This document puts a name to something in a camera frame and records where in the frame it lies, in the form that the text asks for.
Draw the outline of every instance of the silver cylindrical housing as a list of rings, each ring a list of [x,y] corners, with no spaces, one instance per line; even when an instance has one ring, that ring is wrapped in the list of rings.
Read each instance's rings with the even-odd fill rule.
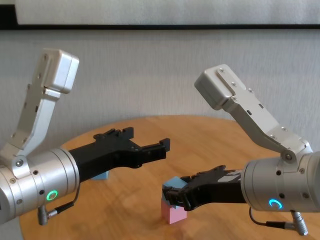
[[[297,171],[279,157],[250,161],[241,174],[246,202],[258,211],[320,212],[320,152],[303,156]]]
[[[0,166],[0,224],[74,192],[79,171],[71,154],[56,148],[28,158],[30,175],[17,179]]]

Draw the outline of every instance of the white wall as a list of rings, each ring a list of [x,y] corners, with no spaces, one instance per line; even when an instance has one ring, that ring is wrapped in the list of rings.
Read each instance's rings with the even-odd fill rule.
[[[320,150],[319,39],[319,30],[2,31],[0,146],[18,123],[41,49],[49,47],[78,56],[80,65],[41,149],[141,116],[225,118],[193,84],[204,69],[228,64],[279,122]]]

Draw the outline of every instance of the cable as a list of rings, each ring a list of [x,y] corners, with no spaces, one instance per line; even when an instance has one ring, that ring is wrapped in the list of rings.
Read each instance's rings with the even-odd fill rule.
[[[254,222],[257,225],[260,226],[266,226],[271,228],[277,228],[277,229],[292,229],[292,223],[285,222],[285,221],[266,221],[266,222],[260,222],[254,219],[252,215],[252,208],[249,208],[249,216],[252,222]]]
[[[249,208],[249,216],[250,216],[250,219],[252,220],[252,222],[254,222],[255,224],[260,225],[260,226],[267,226],[267,224],[265,222],[259,222],[254,219],[254,216],[252,215],[252,208],[251,207]]]
[[[70,202],[68,202],[66,204],[63,204],[63,205],[58,206],[58,207],[55,208],[57,214],[60,214],[63,211],[65,211],[65,210],[67,210],[67,209],[69,209],[69,208],[71,208],[71,207],[73,207],[75,205],[75,203],[76,203],[76,201],[78,200],[78,197],[79,197],[79,191],[80,191],[80,184],[79,184],[79,187],[76,190],[75,197],[74,197],[73,201],[70,201]]]

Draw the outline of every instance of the green led ring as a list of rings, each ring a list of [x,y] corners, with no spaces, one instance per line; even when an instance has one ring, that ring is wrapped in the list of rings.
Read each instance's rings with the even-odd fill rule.
[[[58,191],[57,190],[52,190],[51,192],[49,192],[46,196],[46,199],[48,201],[52,201],[53,199],[55,199],[58,196]]]

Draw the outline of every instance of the blue cube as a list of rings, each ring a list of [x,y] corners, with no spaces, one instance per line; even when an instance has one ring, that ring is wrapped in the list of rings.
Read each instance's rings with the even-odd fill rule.
[[[93,177],[92,179],[93,180],[105,180],[105,179],[108,179],[108,176],[109,176],[109,171],[106,171],[104,173],[101,173],[101,174]]]
[[[173,178],[171,178],[170,180],[166,181],[163,185],[165,187],[173,187],[173,188],[177,188],[177,189],[182,189],[185,185],[187,185],[187,183],[185,181],[183,181],[180,177],[175,176]],[[166,197],[164,195],[164,193],[162,192],[162,200],[170,206],[170,202],[168,200],[166,200]]]

